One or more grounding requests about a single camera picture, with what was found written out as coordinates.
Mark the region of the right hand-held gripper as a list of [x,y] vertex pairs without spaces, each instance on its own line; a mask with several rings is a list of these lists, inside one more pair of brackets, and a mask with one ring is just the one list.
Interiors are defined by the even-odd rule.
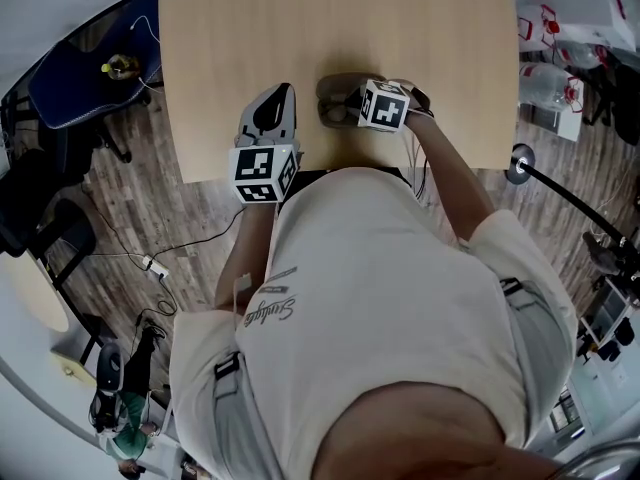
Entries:
[[381,132],[398,132],[409,108],[408,92],[398,83],[369,78],[345,100],[356,125]]

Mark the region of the person's right hand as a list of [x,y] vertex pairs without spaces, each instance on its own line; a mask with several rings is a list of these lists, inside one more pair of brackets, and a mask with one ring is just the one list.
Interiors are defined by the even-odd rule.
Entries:
[[420,88],[408,81],[401,81],[400,85],[409,96],[409,112],[418,115],[425,115],[431,118],[434,117],[431,110],[431,101]]

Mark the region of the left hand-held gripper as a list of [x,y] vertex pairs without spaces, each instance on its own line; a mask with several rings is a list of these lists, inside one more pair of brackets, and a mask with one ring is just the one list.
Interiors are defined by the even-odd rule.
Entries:
[[228,178],[244,204],[281,203],[299,170],[296,95],[289,83],[261,93],[242,112]]

